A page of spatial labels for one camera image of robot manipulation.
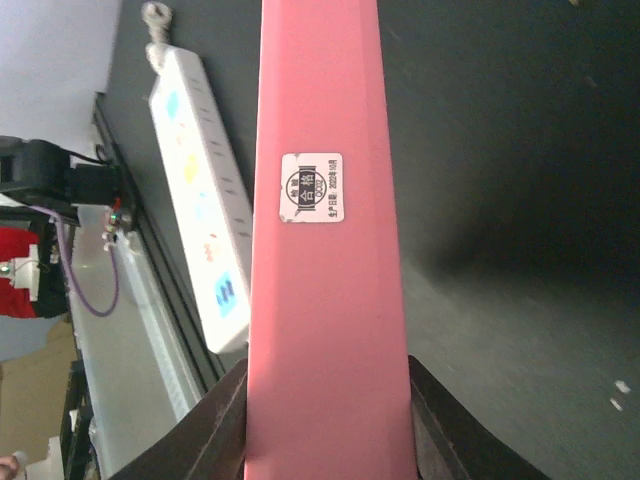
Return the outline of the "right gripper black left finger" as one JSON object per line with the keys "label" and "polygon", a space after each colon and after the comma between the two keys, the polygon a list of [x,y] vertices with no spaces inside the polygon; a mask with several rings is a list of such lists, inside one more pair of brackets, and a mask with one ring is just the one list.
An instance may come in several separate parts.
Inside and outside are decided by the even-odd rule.
{"label": "right gripper black left finger", "polygon": [[163,438],[113,475],[120,480],[242,479],[248,361],[228,371]]}

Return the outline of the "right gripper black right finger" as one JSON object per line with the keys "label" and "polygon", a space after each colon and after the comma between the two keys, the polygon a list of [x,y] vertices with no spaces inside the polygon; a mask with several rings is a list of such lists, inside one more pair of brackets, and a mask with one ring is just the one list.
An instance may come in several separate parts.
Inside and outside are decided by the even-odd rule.
{"label": "right gripper black right finger", "polygon": [[416,357],[408,362],[420,479],[548,479],[477,421]]}

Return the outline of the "pink extension socket adapter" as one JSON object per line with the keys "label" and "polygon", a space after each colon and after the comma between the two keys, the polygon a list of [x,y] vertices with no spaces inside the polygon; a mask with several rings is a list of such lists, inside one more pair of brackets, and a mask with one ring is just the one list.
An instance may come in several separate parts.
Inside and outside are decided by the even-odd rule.
{"label": "pink extension socket adapter", "polygon": [[378,8],[262,5],[245,477],[417,475]]}

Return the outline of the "white power strip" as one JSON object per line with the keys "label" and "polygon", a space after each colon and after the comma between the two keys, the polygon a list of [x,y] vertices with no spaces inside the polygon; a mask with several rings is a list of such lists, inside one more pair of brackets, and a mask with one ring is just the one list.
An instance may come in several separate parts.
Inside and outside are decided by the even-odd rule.
{"label": "white power strip", "polygon": [[149,106],[206,345],[239,350],[249,335],[253,216],[197,54],[166,49]]}

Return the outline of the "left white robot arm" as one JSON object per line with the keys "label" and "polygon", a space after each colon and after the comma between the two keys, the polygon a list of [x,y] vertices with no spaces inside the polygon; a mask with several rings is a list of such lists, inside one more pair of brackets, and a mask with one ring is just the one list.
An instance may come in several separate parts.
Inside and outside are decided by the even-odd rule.
{"label": "left white robot arm", "polygon": [[45,140],[1,138],[1,197],[68,214],[78,205],[107,206],[120,196],[118,167]]}

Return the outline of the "operator bare hand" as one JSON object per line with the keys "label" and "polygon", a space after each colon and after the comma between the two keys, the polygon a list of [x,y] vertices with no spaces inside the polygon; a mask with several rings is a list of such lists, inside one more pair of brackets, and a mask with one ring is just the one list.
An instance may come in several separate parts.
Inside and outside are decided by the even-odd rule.
{"label": "operator bare hand", "polygon": [[16,456],[0,457],[0,480],[15,480],[21,466]]}

